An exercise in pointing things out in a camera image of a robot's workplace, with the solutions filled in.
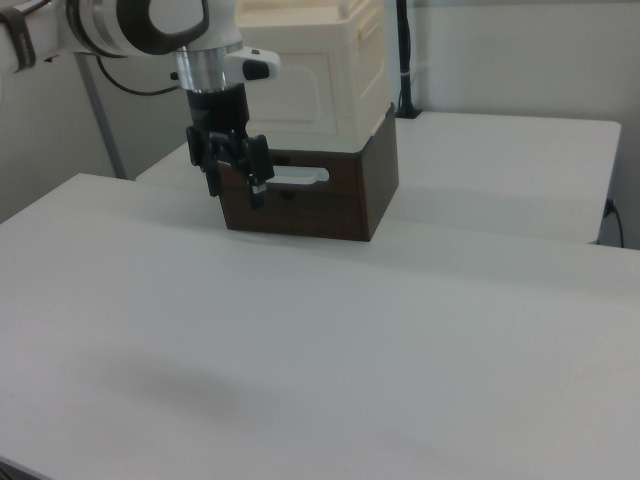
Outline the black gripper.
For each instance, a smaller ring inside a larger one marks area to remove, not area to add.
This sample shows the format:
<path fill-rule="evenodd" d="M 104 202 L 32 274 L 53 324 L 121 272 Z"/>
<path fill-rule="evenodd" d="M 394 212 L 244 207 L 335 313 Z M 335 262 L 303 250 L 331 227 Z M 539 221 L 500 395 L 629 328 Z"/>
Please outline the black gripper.
<path fill-rule="evenodd" d="M 248 137 L 246 124 L 249 109 L 244 84 L 216 92 L 187 91 L 192 125 L 186 129 L 190 161 L 201 167 L 211 197 L 221 192 L 217 159 L 210 146 L 214 134 L 222 146 L 230 149 L 227 163 L 246 173 L 253 209 L 264 205 L 266 183 L 274 177 L 267 139 L 264 135 Z"/>

